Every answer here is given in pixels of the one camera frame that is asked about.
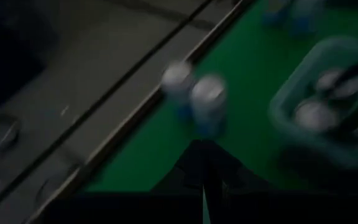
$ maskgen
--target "green surface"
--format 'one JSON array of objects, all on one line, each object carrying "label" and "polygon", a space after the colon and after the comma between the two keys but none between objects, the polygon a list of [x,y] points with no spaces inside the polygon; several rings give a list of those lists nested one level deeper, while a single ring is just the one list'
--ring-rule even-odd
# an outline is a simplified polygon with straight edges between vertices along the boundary
[{"label": "green surface", "polygon": [[[263,8],[259,1],[246,12],[205,56],[196,74],[217,72],[227,81],[228,127],[217,142],[277,187],[301,189],[308,186],[306,181],[275,167],[281,142],[267,116],[269,102],[318,41],[331,35],[358,36],[358,12],[327,10],[316,35],[294,39],[288,29],[262,27]],[[150,190],[196,138],[194,127],[180,123],[164,102],[85,190]]]}]

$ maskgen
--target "white can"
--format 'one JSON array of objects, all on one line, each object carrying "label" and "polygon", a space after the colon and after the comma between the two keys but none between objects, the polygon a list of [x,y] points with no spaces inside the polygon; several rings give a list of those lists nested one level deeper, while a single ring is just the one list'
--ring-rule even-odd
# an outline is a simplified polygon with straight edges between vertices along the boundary
[{"label": "white can", "polygon": [[226,125],[226,87],[216,75],[203,77],[191,92],[191,108],[197,130],[207,138],[224,131]]},{"label": "white can", "polygon": [[193,68],[188,62],[172,62],[162,75],[161,88],[180,119],[191,118],[190,92],[194,87]]}]

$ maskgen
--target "plastic crate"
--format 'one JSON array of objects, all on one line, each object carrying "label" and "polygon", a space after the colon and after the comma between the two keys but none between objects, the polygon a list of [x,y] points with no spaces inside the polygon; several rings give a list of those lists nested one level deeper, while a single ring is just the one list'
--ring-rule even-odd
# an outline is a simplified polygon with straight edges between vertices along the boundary
[{"label": "plastic crate", "polygon": [[308,97],[308,86],[315,83],[321,72],[335,67],[347,68],[357,62],[358,39],[335,37],[321,41],[282,85],[269,108],[272,123],[287,144],[313,150],[341,169],[358,169],[358,146],[347,146],[305,130],[293,122],[292,114]]}]

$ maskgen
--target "metal frame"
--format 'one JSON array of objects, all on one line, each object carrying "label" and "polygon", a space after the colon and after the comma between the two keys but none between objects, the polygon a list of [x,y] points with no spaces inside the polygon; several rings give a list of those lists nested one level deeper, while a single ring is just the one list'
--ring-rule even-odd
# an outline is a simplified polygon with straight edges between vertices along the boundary
[{"label": "metal frame", "polygon": [[[193,64],[197,64],[211,49],[211,47],[223,36],[241,15],[246,12],[256,0],[241,0],[232,11],[184,58]],[[28,219],[27,223],[40,222],[42,212],[52,200],[64,198],[77,192],[82,186],[92,180],[107,161],[111,161],[121,149],[132,133],[139,128],[157,106],[163,101],[164,95],[158,84],[142,103],[93,151],[86,160],[85,165],[75,170],[67,180],[40,206],[40,208]]]}]

